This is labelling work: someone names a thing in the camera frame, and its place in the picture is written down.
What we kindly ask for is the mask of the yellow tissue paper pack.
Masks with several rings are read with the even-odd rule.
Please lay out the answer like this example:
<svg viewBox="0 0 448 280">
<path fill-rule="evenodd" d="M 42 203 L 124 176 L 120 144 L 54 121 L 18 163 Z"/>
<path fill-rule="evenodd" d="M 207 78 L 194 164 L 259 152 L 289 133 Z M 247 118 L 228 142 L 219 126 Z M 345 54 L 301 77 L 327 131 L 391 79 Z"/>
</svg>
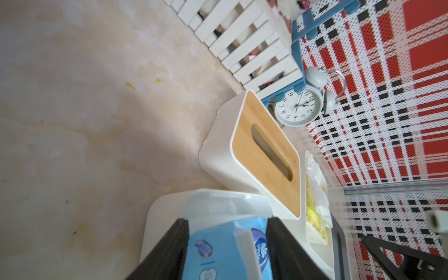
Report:
<svg viewBox="0 0 448 280">
<path fill-rule="evenodd" d="M 327 245 L 333 222 L 327 182 L 314 155 L 306 152 L 306 234 L 309 243 Z"/>
</svg>

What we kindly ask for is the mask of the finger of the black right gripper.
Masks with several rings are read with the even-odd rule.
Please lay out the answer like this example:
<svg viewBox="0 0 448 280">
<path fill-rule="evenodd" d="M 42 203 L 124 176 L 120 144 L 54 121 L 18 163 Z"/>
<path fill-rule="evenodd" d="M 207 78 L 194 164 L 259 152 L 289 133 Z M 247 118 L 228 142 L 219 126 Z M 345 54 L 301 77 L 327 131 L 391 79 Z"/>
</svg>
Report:
<svg viewBox="0 0 448 280">
<path fill-rule="evenodd" d="M 364 236 L 361 242 L 391 280 L 446 280 L 448 278 L 446 258 L 373 236 Z M 401 255 L 401 264 L 395 265 L 387 257 L 385 251 Z"/>
</svg>

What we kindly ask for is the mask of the white tissue box base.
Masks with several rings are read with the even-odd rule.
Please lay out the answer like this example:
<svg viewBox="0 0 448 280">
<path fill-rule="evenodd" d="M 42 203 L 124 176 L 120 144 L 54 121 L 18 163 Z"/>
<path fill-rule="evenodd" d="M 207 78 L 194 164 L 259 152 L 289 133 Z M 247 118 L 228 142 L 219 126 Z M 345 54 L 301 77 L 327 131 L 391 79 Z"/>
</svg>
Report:
<svg viewBox="0 0 448 280">
<path fill-rule="evenodd" d="M 280 218 L 315 262 L 312 249 L 306 238 L 306 217 L 304 215 L 298 219 L 293 218 L 286 208 L 272 197 L 213 189 L 184 191 L 158 198 L 151 205 L 147 214 L 140 259 L 143 260 L 151 252 L 179 218 L 190 220 L 190 228 L 196 230 L 253 216 Z"/>
</svg>

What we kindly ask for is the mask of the blue tissue paper pack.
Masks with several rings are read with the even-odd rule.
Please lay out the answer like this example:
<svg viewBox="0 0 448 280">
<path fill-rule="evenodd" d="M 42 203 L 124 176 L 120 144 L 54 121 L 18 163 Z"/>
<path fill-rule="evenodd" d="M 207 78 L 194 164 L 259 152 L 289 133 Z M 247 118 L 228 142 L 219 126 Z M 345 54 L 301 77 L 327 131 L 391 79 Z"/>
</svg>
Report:
<svg viewBox="0 0 448 280">
<path fill-rule="evenodd" d="M 184 280 L 271 280 L 267 220 L 251 217 L 196 231 L 189 238 Z"/>
</svg>

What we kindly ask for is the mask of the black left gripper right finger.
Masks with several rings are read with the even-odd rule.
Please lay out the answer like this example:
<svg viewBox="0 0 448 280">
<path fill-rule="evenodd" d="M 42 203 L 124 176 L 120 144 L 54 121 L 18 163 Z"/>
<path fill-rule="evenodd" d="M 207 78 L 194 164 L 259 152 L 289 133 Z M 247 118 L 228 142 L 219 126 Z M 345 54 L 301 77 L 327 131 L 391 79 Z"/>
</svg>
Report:
<svg viewBox="0 0 448 280">
<path fill-rule="evenodd" d="M 266 237 L 273 279 L 328 279 L 279 218 L 267 219 Z"/>
</svg>

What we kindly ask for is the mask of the bamboo tissue box lid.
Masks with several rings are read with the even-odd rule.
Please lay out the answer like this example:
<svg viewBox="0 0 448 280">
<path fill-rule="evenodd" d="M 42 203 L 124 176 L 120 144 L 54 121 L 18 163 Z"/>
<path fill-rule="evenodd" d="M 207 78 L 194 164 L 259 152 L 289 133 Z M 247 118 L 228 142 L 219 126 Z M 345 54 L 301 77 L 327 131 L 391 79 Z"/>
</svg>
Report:
<svg viewBox="0 0 448 280">
<path fill-rule="evenodd" d="M 219 108 L 198 160 L 227 189 L 267 197 L 275 216 L 303 216 L 299 155 L 253 91 Z"/>
</svg>

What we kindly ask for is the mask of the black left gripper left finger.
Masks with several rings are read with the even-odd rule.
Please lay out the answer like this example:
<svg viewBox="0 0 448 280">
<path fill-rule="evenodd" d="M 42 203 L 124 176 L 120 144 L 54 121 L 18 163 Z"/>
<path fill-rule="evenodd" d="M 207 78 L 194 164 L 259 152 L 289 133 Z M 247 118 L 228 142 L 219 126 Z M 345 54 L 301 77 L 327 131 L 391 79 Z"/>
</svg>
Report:
<svg viewBox="0 0 448 280">
<path fill-rule="evenodd" d="M 180 280 L 189 244 L 189 222 L 177 219 L 127 280 Z"/>
</svg>

